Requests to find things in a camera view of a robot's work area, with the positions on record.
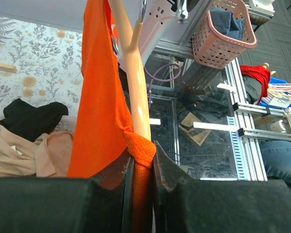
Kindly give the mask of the orange t shirt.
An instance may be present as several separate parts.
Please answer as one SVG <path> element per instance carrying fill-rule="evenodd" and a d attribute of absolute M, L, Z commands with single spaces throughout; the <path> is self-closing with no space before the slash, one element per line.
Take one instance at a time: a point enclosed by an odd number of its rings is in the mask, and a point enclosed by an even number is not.
<path fill-rule="evenodd" d="M 90 0 L 84 11 L 83 87 L 67 175 L 89 178 L 128 150 L 134 158 L 131 230 L 149 233 L 156 146 L 133 131 L 128 79 L 118 62 L 120 43 L 108 1 Z"/>

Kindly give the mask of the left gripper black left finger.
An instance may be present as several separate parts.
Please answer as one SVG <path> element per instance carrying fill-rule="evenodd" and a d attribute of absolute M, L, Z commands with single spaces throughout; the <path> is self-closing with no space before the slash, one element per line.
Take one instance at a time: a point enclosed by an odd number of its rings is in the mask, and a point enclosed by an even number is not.
<path fill-rule="evenodd" d="M 129 233 L 134 158 L 88 179 L 0 178 L 0 233 Z"/>

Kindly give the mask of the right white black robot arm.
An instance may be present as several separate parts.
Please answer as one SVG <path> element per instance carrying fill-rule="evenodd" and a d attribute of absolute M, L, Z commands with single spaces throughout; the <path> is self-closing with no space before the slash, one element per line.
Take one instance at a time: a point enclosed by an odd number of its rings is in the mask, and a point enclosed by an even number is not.
<path fill-rule="evenodd" d="M 127 55 L 139 52 L 143 65 L 146 64 L 155 46 L 170 26 L 177 19 L 177 11 L 172 7 L 177 6 L 175 0 L 110 0 L 108 1 L 116 24 L 120 43 L 121 55 L 118 62 L 120 68 L 127 70 Z M 138 48 L 131 48 L 133 27 L 131 19 L 138 22 L 143 16 L 143 23 L 135 24 L 140 31 Z"/>

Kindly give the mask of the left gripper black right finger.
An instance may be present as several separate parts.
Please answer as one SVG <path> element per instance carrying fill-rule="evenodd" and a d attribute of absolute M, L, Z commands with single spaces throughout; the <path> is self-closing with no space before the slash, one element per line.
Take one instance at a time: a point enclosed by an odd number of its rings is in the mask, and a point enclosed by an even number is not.
<path fill-rule="evenodd" d="M 279 181 L 197 180 L 156 142 L 158 233 L 291 233 L 291 190 Z"/>

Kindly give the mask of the orange wavy hanger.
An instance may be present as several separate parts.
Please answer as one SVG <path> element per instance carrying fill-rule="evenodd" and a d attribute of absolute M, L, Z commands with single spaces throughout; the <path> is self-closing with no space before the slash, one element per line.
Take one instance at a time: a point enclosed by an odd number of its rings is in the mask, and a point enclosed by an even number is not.
<path fill-rule="evenodd" d="M 183 24 L 188 21 L 189 12 L 187 10 L 187 1 L 177 0 L 177 23 Z M 143 16 L 140 16 L 137 25 L 143 23 Z M 131 48 L 138 48 L 138 43 L 135 40 L 139 39 L 140 31 L 133 27 Z M 127 70 L 125 71 L 128 79 L 129 93 L 130 93 L 130 107 L 133 121 L 133 131 L 150 140 L 150 122 L 147 99 L 147 88 L 144 65 L 142 63 L 139 52 L 133 52 L 127 55 Z"/>

